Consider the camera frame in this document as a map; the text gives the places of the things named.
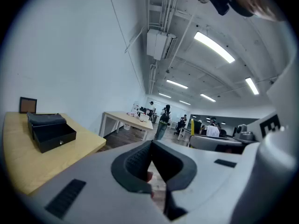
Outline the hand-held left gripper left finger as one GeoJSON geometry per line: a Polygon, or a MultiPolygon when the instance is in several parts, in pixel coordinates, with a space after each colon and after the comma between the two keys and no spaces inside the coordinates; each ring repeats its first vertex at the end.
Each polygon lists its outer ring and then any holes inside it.
{"type": "Polygon", "coordinates": [[[125,190],[132,193],[151,193],[152,188],[148,184],[148,168],[151,162],[151,141],[146,141],[117,156],[111,165],[111,173],[125,190]]]}

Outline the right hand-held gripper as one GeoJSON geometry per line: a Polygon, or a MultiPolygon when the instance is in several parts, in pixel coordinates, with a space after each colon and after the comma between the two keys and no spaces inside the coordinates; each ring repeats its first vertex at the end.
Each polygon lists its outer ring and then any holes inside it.
{"type": "Polygon", "coordinates": [[[248,183],[250,197],[273,202],[296,172],[296,62],[290,63],[267,91],[274,111],[248,131],[259,141],[248,183]]]}

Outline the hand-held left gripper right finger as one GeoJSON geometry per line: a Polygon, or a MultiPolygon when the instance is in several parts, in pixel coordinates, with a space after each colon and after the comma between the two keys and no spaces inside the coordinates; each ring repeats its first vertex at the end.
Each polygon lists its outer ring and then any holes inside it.
{"type": "Polygon", "coordinates": [[[169,220],[175,220],[187,211],[176,204],[172,192],[190,185],[197,174],[197,165],[190,157],[157,140],[151,143],[151,158],[166,184],[164,214],[169,220]]]}

